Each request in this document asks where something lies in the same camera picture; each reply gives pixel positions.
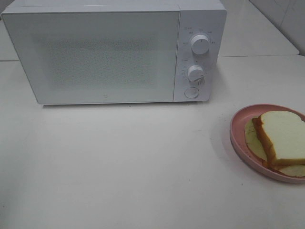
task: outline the pink plate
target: pink plate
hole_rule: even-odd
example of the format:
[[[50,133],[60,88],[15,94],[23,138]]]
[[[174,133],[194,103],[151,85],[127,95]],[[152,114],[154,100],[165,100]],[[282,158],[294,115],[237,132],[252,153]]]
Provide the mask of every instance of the pink plate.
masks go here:
[[[267,111],[291,111],[299,115],[301,119],[305,121],[305,116],[303,114],[283,106],[277,106],[272,104],[256,104],[247,106],[239,110],[231,120],[230,139],[234,150],[246,164],[248,164],[250,167],[264,174],[267,177],[288,183],[305,183],[305,177],[289,177],[265,168],[262,165],[262,160],[257,158],[248,149],[244,136],[244,126],[254,116],[259,116]]]

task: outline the white table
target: white table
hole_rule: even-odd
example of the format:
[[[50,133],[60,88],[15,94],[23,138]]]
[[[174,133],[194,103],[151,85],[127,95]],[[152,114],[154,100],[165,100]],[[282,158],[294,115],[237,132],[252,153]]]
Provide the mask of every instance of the white table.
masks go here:
[[[245,165],[240,108],[305,113],[305,57],[219,58],[207,103],[41,106],[0,62],[1,229],[303,229],[304,185]]]
[[[228,14],[219,56],[298,55],[299,51],[249,0],[221,0]],[[17,60],[0,21],[0,61]]]

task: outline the table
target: table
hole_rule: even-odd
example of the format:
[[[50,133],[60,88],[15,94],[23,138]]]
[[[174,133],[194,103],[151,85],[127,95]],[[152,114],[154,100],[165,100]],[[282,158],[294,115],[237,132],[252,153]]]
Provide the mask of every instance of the table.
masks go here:
[[[305,113],[304,72],[303,56],[224,57],[206,103],[41,106],[0,62],[0,228],[303,229],[304,185],[245,165],[229,124],[250,104]]]
[[[298,55],[288,39],[249,0],[221,0],[227,20],[219,56]],[[0,21],[0,61],[18,57]]]

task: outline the microwave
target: microwave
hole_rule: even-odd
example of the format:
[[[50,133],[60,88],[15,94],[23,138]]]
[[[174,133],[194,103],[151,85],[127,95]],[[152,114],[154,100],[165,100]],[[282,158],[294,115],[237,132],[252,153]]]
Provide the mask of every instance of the microwave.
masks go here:
[[[40,104],[206,101],[218,0],[15,0],[1,14]]]

